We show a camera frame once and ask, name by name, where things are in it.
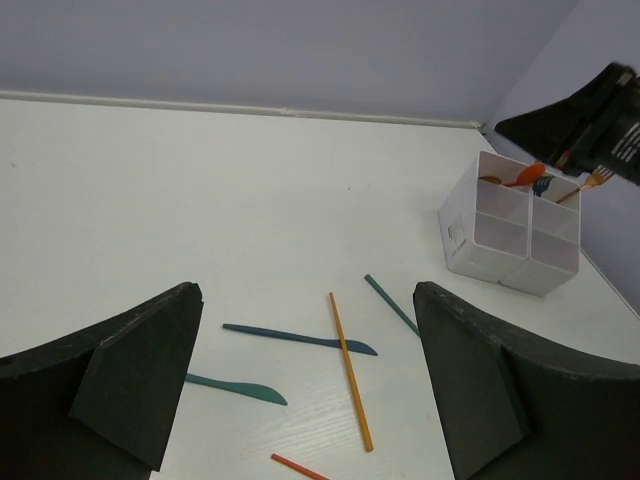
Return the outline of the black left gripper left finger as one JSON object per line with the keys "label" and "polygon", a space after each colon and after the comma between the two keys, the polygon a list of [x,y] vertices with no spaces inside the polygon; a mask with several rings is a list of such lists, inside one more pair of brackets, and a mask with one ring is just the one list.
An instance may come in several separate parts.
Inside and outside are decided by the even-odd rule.
{"label": "black left gripper left finger", "polygon": [[204,302],[179,284],[1,360],[4,479],[147,479],[171,435]]}

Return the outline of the orange plastic spoon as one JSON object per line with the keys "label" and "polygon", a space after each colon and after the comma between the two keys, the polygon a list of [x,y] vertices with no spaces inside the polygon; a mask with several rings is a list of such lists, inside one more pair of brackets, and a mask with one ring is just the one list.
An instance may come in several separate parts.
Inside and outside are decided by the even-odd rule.
{"label": "orange plastic spoon", "polygon": [[542,177],[546,172],[543,163],[534,163],[524,168],[514,181],[504,183],[505,187],[522,187],[532,185],[538,178]]}

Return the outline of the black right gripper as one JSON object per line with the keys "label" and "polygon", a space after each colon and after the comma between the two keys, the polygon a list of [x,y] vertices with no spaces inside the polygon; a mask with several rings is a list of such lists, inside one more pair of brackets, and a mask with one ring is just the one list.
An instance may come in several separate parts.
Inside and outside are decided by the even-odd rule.
{"label": "black right gripper", "polygon": [[611,62],[570,96],[503,119],[494,131],[568,175],[603,167],[638,184],[639,74]]}

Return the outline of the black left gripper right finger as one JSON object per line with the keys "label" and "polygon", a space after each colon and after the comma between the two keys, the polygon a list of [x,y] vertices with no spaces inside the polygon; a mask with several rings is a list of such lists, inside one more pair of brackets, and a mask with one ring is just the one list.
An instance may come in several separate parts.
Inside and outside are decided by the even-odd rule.
{"label": "black left gripper right finger", "polygon": [[639,369],[486,313],[440,285],[413,304],[458,479],[635,479]]}

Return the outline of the copper fork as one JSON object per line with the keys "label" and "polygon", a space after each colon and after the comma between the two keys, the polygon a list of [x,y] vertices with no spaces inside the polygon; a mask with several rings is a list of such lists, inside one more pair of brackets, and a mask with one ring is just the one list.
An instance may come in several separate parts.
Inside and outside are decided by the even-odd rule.
{"label": "copper fork", "polygon": [[596,188],[604,185],[608,180],[610,180],[614,176],[614,172],[605,168],[604,166],[599,166],[595,170],[591,172],[591,174],[586,178],[584,183],[571,191],[570,193],[564,195],[562,198],[556,201],[557,204],[561,204],[564,201],[574,197],[578,193],[590,188]]}

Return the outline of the blue plastic fork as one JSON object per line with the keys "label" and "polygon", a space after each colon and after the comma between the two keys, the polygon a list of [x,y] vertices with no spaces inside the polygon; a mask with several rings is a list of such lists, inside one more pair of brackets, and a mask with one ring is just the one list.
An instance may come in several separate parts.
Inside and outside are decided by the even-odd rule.
{"label": "blue plastic fork", "polygon": [[552,175],[542,175],[532,184],[532,192],[535,196],[541,197],[550,187],[554,177]]}

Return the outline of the teal chopstick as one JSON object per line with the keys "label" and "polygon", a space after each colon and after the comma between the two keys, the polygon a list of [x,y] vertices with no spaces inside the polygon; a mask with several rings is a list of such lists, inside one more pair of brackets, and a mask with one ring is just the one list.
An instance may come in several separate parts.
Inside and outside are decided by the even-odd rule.
{"label": "teal chopstick", "polygon": [[391,296],[382,288],[382,286],[370,275],[366,274],[364,280],[371,288],[383,299],[383,301],[396,313],[396,315],[417,335],[420,336],[417,325],[402,310],[402,308],[391,298]]}

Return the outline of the yellow-orange chopstick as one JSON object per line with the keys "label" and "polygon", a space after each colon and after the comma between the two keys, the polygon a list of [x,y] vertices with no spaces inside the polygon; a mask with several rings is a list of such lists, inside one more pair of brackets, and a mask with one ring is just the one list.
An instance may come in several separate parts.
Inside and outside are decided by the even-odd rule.
{"label": "yellow-orange chopstick", "polygon": [[363,408],[360,391],[358,388],[356,376],[355,376],[353,365],[351,362],[351,357],[347,347],[346,338],[344,335],[341,318],[340,318],[338,306],[336,303],[336,298],[333,292],[328,293],[328,299],[329,299],[331,311],[334,318],[336,332],[338,334],[338,341],[340,343],[340,348],[342,351],[343,363],[345,366],[347,380],[348,380],[351,397],[353,401],[353,406],[356,412],[356,417],[357,417],[358,425],[360,428],[360,432],[361,432],[361,436],[364,444],[364,449],[367,453],[371,453],[374,451],[374,444],[371,437],[366,414]]}

